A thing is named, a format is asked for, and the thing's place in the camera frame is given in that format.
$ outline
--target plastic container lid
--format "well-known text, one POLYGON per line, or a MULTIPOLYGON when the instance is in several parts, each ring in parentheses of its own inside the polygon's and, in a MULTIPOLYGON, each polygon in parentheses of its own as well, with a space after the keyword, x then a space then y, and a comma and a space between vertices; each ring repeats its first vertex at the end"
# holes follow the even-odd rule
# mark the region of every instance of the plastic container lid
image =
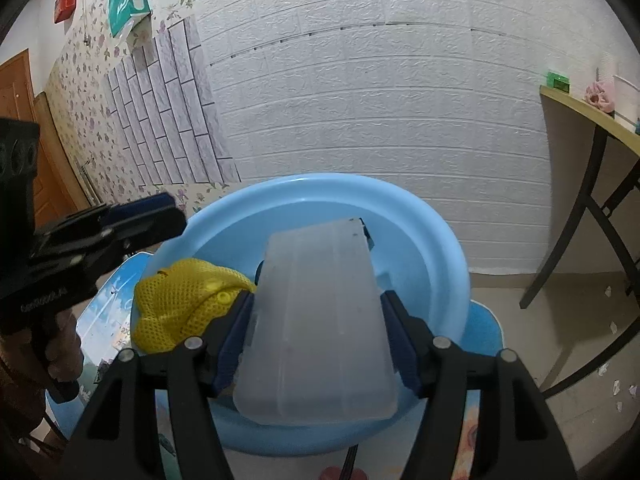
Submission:
POLYGON ((359 218, 271 235, 234 403, 259 424, 391 417, 398 389, 359 218))

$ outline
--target floral wallpaper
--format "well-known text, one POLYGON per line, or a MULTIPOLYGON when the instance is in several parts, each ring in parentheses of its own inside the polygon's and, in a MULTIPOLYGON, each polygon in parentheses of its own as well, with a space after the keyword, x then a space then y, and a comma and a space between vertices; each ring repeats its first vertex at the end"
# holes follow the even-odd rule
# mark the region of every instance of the floral wallpaper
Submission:
POLYGON ((151 17, 139 23, 126 41, 111 36, 108 2, 93 0, 88 5, 87 30, 81 23, 69 31, 45 87, 60 140, 78 181, 83 184, 73 161, 79 165, 86 163, 86 172, 105 202, 128 202, 166 190, 190 216, 242 184, 137 186, 132 168, 122 153, 123 147, 118 145, 113 122, 108 118, 100 80, 134 47, 192 14, 192 1, 149 0, 151 17), (90 38, 88 46, 83 41, 85 32, 90 38))

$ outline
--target screw head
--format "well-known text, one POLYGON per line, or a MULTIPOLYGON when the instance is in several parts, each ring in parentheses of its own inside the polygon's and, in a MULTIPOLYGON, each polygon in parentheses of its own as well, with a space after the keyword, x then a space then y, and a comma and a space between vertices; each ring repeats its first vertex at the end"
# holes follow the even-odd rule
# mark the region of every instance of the screw head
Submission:
POLYGON ((125 348, 118 354, 118 360, 128 363, 135 357, 136 353, 131 348, 125 348))
POLYGON ((510 348, 505 348, 504 350, 502 350, 500 352, 500 357, 508 363, 514 363, 518 360, 518 354, 516 354, 516 352, 514 352, 510 348))
POLYGON ((451 339, 441 335, 437 335, 433 338, 433 345, 440 350, 446 350, 451 346, 451 339))
POLYGON ((202 346, 202 339, 199 338, 196 335, 193 335, 193 336, 188 337, 187 339, 184 340, 184 345, 189 350, 197 350, 198 348, 200 348, 202 346))

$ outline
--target table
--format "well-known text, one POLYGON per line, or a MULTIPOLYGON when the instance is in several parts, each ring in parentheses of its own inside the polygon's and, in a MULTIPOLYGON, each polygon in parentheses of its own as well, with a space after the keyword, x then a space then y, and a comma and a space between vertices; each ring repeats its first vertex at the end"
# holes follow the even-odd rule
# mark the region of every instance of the table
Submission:
MULTIPOLYGON (((591 153, 587 168, 578 190, 578 195, 575 199, 575 203, 569 217, 566 220, 566 224, 560 233, 558 241, 556 242, 553 250, 547 257, 540 272, 531 283, 530 287, 525 291, 522 299, 520 300, 520 307, 527 308, 531 301, 539 293, 542 286, 546 283, 549 276, 556 268, 556 265, 560 261, 560 258, 566 251, 578 224, 582 219, 582 215, 585 211, 589 211, 595 218, 596 222, 604 232, 607 240, 611 244, 616 256, 620 260, 620 264, 626 273, 626 276, 631 283, 631 290, 636 297, 636 301, 640 306, 640 272, 636 265, 638 261, 634 261, 629 254, 622 238, 616 231, 615 227, 609 221, 610 216, 616 207, 622 202, 622 200, 631 192, 633 188, 640 189, 638 180, 640 179, 640 160, 631 169, 629 174, 620 183, 618 188, 607 198, 602 206, 600 206, 593 198, 591 193, 595 186, 602 164, 604 156, 604 150, 607 145, 607 140, 610 137, 622 142, 628 149, 632 150, 636 155, 640 156, 640 136, 627 130, 621 124, 618 124, 612 117, 604 112, 594 108, 585 101, 580 101, 571 97, 569 94, 565 94, 559 90, 549 88, 547 86, 540 87, 540 95, 546 99, 552 99, 567 108, 573 110, 590 119, 595 126, 593 134, 593 144, 591 146, 591 153)), ((545 397, 551 397, 559 392, 569 388, 573 384, 577 383, 587 375, 597 370, 600 366, 611 359, 622 348, 624 348, 638 333, 640 332, 640 316, 629 325, 629 327, 622 332, 618 338, 606 347, 600 354, 594 357, 591 361, 581 367, 579 370, 569 375, 558 384, 548 388, 543 392, 545 397)))

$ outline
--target green box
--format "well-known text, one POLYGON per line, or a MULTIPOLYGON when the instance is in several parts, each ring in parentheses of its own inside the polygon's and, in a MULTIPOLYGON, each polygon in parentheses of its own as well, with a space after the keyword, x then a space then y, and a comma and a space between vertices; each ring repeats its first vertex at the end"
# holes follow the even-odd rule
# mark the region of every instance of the green box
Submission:
POLYGON ((561 92, 569 93, 569 78, 554 72, 546 73, 546 85, 557 88, 561 92))

